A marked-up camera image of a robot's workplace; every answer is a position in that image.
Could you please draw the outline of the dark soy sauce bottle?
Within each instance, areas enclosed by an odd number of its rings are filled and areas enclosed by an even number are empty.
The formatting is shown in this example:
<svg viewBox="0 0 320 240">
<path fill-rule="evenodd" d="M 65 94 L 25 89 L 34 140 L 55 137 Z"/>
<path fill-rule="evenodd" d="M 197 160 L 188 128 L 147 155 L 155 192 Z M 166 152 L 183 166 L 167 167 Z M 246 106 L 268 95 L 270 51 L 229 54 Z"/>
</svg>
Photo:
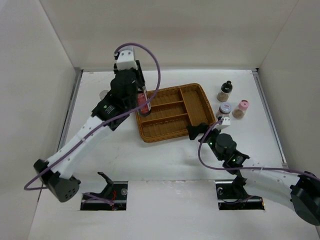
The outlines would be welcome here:
<svg viewBox="0 0 320 240">
<path fill-rule="evenodd" d="M 138 112 L 141 116 L 146 117 L 151 113 L 151 105 L 150 103 L 146 103 L 148 101 L 147 89 L 143 86 L 139 89 L 137 94 L 137 103 L 138 106 L 141 107 Z"/>
</svg>

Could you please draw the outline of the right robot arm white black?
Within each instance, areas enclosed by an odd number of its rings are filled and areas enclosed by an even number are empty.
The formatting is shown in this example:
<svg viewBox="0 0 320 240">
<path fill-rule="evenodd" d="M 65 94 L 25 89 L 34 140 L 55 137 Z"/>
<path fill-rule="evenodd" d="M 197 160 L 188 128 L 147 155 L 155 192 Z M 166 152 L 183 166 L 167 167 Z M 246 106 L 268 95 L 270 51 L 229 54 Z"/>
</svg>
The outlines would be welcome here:
<svg viewBox="0 0 320 240">
<path fill-rule="evenodd" d="M 320 224 L 320 179 L 308 171 L 268 167 L 237 149 L 231 135 L 222 133 L 228 127 L 228 118 L 212 125 L 201 123 L 187 126 L 190 140 L 202 135 L 199 144 L 206 143 L 221 167 L 200 163 L 211 170 L 226 171 L 235 176 L 232 192 L 238 198 L 246 195 L 271 200 L 294 211 L 305 222 Z"/>
</svg>

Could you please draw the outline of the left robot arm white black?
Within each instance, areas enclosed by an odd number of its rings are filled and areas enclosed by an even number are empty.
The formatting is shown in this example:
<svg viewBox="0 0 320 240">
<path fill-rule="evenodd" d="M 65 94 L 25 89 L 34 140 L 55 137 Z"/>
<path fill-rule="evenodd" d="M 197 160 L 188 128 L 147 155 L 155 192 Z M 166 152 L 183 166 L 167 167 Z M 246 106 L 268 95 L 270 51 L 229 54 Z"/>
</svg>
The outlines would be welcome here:
<svg viewBox="0 0 320 240">
<path fill-rule="evenodd" d="M 146 102 L 146 83 L 138 60 L 114 64 L 110 91 L 91 111 L 80 130 L 59 151 L 33 168 L 44 186 L 61 203 L 73 198 L 81 181 L 74 176 L 78 163 L 103 138 L 113 133 L 138 106 Z"/>
</svg>

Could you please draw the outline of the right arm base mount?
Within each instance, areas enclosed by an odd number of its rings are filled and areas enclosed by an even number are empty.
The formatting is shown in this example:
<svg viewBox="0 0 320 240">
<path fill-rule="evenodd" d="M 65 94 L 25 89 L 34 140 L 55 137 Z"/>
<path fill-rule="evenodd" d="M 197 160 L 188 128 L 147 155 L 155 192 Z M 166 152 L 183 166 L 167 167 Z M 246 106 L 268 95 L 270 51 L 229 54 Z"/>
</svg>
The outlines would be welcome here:
<svg viewBox="0 0 320 240">
<path fill-rule="evenodd" d="M 244 189 L 245 180 L 237 176 L 233 180 L 217 180 L 215 188 L 218 209 L 221 211 L 265 210 L 261 197 L 249 195 Z"/>
</svg>

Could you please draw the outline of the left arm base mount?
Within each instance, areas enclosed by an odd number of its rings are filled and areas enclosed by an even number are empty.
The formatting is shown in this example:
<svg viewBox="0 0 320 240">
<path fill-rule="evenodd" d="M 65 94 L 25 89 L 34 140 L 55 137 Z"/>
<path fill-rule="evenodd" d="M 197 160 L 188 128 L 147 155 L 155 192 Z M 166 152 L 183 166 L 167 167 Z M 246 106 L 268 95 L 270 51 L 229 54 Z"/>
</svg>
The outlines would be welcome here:
<svg viewBox="0 0 320 240">
<path fill-rule="evenodd" d="M 90 192 L 82 195 L 81 211 L 125 211 L 129 183 L 127 181 L 112 181 L 103 172 L 98 175 L 104 178 L 106 186 L 101 192 Z"/>
</svg>

